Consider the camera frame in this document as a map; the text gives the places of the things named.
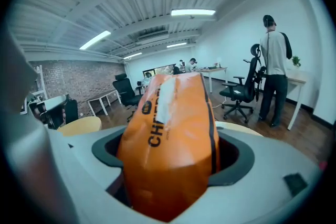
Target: potted plant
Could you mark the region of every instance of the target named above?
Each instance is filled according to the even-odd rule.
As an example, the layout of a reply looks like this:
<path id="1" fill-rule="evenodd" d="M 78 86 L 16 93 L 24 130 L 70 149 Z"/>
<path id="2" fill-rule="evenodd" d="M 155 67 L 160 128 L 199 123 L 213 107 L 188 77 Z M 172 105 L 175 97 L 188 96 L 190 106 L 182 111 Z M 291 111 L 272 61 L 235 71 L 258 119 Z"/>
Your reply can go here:
<path id="1" fill-rule="evenodd" d="M 298 56 L 293 56 L 292 62 L 296 68 L 299 68 L 301 66 L 300 58 Z"/>

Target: man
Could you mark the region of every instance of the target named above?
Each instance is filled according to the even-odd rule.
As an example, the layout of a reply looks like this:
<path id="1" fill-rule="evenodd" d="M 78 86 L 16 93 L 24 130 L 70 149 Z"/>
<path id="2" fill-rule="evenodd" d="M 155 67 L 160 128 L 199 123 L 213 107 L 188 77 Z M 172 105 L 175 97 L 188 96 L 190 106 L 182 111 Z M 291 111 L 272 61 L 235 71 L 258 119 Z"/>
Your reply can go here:
<path id="1" fill-rule="evenodd" d="M 183 67 L 183 60 L 178 61 L 175 66 L 181 69 Z"/>
<path id="2" fill-rule="evenodd" d="M 259 120 L 266 119 L 275 91 L 275 109 L 270 126 L 276 127 L 280 124 L 281 112 L 287 96 L 286 58 L 292 57 L 292 50 L 288 37 L 284 33 L 276 31 L 277 24 L 272 16 L 265 15 L 263 22 L 267 31 L 260 40 L 260 45 L 266 64 L 266 82 Z"/>
<path id="3" fill-rule="evenodd" d="M 142 84 L 145 86 L 148 86 L 149 83 L 151 82 L 151 78 L 152 78 L 152 74 L 150 74 L 149 72 L 145 73 L 145 78 L 142 81 Z"/>
<path id="4" fill-rule="evenodd" d="M 190 73 L 193 72 L 193 64 L 196 63 L 196 59 L 195 58 L 191 58 L 189 63 L 187 63 L 187 65 L 185 66 L 185 72 L 186 73 Z"/>

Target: black cap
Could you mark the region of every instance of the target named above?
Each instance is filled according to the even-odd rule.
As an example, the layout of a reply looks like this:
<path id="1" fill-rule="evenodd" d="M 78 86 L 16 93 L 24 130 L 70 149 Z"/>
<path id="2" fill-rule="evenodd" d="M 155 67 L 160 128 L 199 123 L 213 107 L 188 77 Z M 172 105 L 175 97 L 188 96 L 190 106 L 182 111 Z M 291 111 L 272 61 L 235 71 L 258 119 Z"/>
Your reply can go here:
<path id="1" fill-rule="evenodd" d="M 277 25 L 277 24 L 275 23 L 273 17 L 270 16 L 270 15 L 265 15 L 265 16 L 263 17 L 263 22 L 264 22 L 264 26 L 265 26 L 265 27 L 267 27 L 267 23 L 266 23 L 266 22 L 273 22 L 275 26 Z"/>

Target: orange plastic bag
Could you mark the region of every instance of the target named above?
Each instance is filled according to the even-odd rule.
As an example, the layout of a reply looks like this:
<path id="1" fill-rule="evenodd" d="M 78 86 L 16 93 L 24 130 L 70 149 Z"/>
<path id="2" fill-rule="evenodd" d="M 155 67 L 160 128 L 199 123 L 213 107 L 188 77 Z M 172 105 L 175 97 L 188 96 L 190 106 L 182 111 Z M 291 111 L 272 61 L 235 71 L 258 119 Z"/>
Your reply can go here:
<path id="1" fill-rule="evenodd" d="M 165 123 L 157 121 L 159 114 Z M 170 221 L 195 202 L 220 167 L 218 133 L 202 75 L 153 77 L 117 157 L 124 163 L 134 210 Z"/>

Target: black office chair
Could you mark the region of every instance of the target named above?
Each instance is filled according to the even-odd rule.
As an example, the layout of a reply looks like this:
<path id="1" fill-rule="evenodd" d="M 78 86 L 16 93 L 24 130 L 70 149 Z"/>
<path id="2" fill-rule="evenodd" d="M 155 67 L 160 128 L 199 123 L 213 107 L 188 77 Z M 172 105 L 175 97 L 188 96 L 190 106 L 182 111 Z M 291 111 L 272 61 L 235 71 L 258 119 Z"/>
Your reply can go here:
<path id="1" fill-rule="evenodd" d="M 116 75 L 116 81 L 114 81 L 113 86 L 118 91 L 120 96 L 121 103 L 124 106 L 135 106 L 138 107 L 142 94 L 135 95 L 130 80 L 127 78 L 127 75 L 119 74 Z M 134 111 L 132 111 L 132 115 L 127 118 L 127 122 L 133 117 Z"/>
<path id="2" fill-rule="evenodd" d="M 243 117 L 245 118 L 245 123 L 248 123 L 248 118 L 246 114 L 242 111 L 242 109 L 250 109 L 250 112 L 253 113 L 253 107 L 247 105 L 241 105 L 242 102 L 249 103 L 251 102 L 255 96 L 257 95 L 257 101 L 259 98 L 259 87 L 261 86 L 262 76 L 264 75 L 266 68 L 260 67 L 259 71 L 256 72 L 257 63 L 260 62 L 260 49 L 259 44 L 254 44 L 251 47 L 251 53 L 254 56 L 250 61 L 244 60 L 247 63 L 250 63 L 250 70 L 248 72 L 248 76 L 245 84 L 243 84 L 244 77 L 234 77 L 239 80 L 239 84 L 233 83 L 222 83 L 222 85 L 227 86 L 225 90 L 219 92 L 220 95 L 225 97 L 230 97 L 232 101 L 236 101 L 235 104 L 222 104 L 222 108 L 228 106 L 231 107 L 229 111 L 227 111 L 223 118 L 227 120 L 227 115 L 233 111 L 238 110 Z"/>
<path id="3" fill-rule="evenodd" d="M 173 68 L 173 75 L 177 75 L 177 74 L 182 74 L 182 72 L 180 72 L 180 69 L 177 66 L 175 66 Z"/>

